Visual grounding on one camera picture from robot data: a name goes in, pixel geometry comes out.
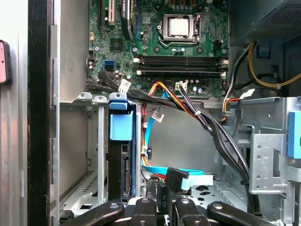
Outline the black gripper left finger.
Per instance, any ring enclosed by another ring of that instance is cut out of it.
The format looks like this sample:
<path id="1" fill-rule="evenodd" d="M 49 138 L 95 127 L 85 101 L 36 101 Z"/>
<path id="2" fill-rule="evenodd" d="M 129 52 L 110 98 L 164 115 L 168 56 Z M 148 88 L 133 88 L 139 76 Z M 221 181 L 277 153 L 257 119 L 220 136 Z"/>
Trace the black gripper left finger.
<path id="1" fill-rule="evenodd" d="M 108 201 L 77 217 L 79 226 L 157 225 L 156 181 L 146 183 L 146 196 L 130 199 L 127 205 Z"/>

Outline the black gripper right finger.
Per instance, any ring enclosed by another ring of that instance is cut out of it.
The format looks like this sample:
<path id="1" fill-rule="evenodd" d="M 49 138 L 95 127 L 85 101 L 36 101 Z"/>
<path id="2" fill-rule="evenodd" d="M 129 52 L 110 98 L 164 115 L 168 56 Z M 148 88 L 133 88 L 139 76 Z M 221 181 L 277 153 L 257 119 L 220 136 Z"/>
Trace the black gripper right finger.
<path id="1" fill-rule="evenodd" d="M 179 198 L 175 208 L 181 226 L 272 226 L 273 224 L 223 202 L 213 202 L 200 212 L 194 201 Z"/>

